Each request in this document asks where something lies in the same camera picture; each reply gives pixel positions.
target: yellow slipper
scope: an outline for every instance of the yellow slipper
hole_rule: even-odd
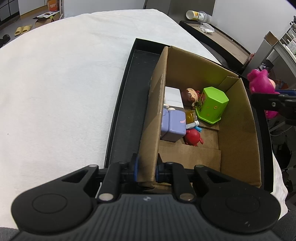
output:
[[[23,27],[18,27],[15,31],[15,36],[18,36],[22,33],[22,30],[23,30],[24,26]]]
[[[25,27],[22,29],[22,33],[21,33],[21,34],[24,34],[24,33],[28,32],[28,31],[30,31],[31,28],[32,28],[32,24],[25,26]]]

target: orange box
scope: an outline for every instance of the orange box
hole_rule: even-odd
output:
[[[59,10],[59,0],[47,0],[48,11]]]

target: cardboard box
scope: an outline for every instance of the cardboard box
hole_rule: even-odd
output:
[[[204,125],[203,145],[189,146],[182,139],[176,143],[160,140],[165,86],[199,91],[213,86],[225,92],[229,103],[218,123]],[[176,47],[165,47],[151,77],[139,148],[138,182],[145,186],[156,186],[158,153],[163,162],[178,162],[191,169],[203,164],[259,187],[260,157],[255,122],[238,75],[201,56]]]
[[[38,28],[42,25],[45,25],[45,24],[48,24],[48,23],[51,23],[51,22],[54,22],[54,21],[57,21],[59,20],[59,18],[61,17],[60,13],[56,13],[55,15],[51,16],[50,18],[41,18],[41,19],[38,19],[36,22],[35,22],[35,28]]]
[[[59,0],[47,0],[48,11],[59,10]]]

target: slipper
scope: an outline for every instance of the slipper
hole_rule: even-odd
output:
[[[17,29],[16,29],[16,31],[15,31],[15,36],[19,36],[21,33],[22,33],[22,29],[23,29],[24,27],[18,27]]]
[[[2,39],[0,39],[0,48],[4,45],[7,44],[10,40],[10,36],[8,34],[4,35]]]
[[[28,32],[28,31],[30,31],[31,28],[32,28],[32,24],[25,26],[25,27],[22,29],[22,33],[21,33],[21,34],[24,34],[24,33]]]

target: cardboard flap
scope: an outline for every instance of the cardboard flap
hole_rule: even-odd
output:
[[[210,130],[216,130],[216,131],[219,131],[219,123],[216,122],[215,124],[210,124],[206,121],[203,121],[199,118],[197,118],[198,122],[200,123],[199,126],[202,127],[202,128],[207,128],[207,129],[210,129]]]
[[[139,148],[138,182],[155,178],[158,142],[160,138],[168,47],[164,47],[151,77],[149,99]]]
[[[169,48],[166,77],[169,87],[202,91],[210,86],[217,88],[227,76],[238,78],[237,74],[204,57],[173,46]]]
[[[233,86],[233,84],[238,80],[239,78],[236,77],[232,77],[232,76],[227,76],[221,84],[219,84],[218,86],[218,90],[221,90],[223,92],[228,91],[231,86]]]
[[[270,46],[274,46],[279,41],[270,31],[265,35],[264,39],[270,44]]]
[[[219,121],[221,172],[260,186],[260,156],[253,113],[239,79],[227,92],[228,105]]]
[[[184,168],[193,169],[195,165],[201,164],[220,171],[220,162],[217,161],[221,156],[219,150],[160,140],[159,154],[163,162],[177,162]]]

